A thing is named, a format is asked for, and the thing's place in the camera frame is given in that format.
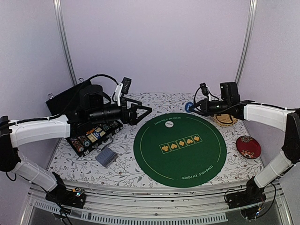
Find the blue small blind button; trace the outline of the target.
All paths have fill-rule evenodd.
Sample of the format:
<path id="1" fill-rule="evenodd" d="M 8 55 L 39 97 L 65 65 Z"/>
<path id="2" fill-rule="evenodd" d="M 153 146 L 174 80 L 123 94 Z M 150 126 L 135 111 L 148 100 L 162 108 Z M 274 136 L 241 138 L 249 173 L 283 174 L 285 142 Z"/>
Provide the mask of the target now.
<path id="1" fill-rule="evenodd" d="M 191 113 L 190 107 L 193 107 L 193 106 L 194 106 L 194 104 L 193 104 L 192 102 L 187 102 L 187 103 L 185 104 L 185 111 L 186 111 L 187 113 Z"/>

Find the white dealer button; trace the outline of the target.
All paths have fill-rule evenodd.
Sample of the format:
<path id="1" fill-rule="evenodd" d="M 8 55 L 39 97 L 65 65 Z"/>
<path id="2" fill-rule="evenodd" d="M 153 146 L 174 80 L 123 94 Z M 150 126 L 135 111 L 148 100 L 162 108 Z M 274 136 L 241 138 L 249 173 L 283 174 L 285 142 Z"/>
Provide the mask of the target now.
<path id="1" fill-rule="evenodd" d="M 172 128 L 172 127 L 174 126 L 174 123 L 173 123 L 172 121 L 166 121 L 166 122 L 165 122 L 165 126 L 166 126 L 167 128 Z"/>

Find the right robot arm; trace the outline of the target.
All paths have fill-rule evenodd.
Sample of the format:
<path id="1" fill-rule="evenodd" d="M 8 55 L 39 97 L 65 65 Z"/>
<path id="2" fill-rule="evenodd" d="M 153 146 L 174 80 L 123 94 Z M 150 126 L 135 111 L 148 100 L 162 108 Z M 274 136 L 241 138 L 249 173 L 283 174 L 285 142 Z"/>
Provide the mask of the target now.
<path id="1" fill-rule="evenodd" d="M 258 122 L 285 133 L 280 153 L 247 182 L 248 190 L 243 193 L 242 200 L 246 204 L 253 204 L 260 198 L 260 190 L 300 161 L 300 110 L 251 100 L 242 101 L 236 82 L 221 83 L 221 97 L 212 95 L 205 83 L 201 83 L 198 89 L 206 98 L 187 103 L 185 106 L 187 112 L 201 116 L 228 114 L 236 119 Z"/>

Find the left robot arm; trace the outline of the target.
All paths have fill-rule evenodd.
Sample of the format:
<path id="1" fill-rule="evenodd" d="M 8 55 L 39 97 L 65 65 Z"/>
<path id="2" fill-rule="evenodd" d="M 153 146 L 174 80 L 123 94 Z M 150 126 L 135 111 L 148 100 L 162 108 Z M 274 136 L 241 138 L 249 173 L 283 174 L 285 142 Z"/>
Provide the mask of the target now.
<path id="1" fill-rule="evenodd" d="M 18 154 L 24 144 L 55 138 L 83 135 L 94 125 L 120 120 L 136 125 L 152 112 L 140 101 L 127 98 L 132 80 L 98 74 L 76 86 L 76 92 L 56 115 L 24 120 L 0 119 L 0 170 L 12 172 L 43 188 L 59 203 L 66 203 L 70 194 L 59 175 Z"/>

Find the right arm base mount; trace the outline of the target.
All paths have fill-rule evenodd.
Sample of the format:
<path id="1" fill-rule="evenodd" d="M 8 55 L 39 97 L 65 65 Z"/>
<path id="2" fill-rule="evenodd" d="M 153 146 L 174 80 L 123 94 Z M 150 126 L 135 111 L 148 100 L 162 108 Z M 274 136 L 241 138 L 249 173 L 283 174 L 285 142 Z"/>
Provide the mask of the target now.
<path id="1" fill-rule="evenodd" d="M 264 192 L 259 192 L 256 195 L 248 195 L 246 190 L 235 190 L 232 188 L 227 190 L 224 195 L 224 201 L 228 204 L 229 209 L 263 203 L 266 199 Z"/>

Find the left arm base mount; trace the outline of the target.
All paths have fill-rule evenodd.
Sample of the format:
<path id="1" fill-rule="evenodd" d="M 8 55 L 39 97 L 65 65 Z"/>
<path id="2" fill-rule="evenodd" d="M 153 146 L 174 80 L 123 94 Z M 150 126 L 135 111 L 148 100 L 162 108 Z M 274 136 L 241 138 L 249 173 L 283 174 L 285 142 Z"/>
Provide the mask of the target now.
<path id="1" fill-rule="evenodd" d="M 58 205 L 83 209 L 86 194 L 83 188 L 67 189 L 65 186 L 57 186 L 54 190 L 47 192 L 45 199 Z"/>

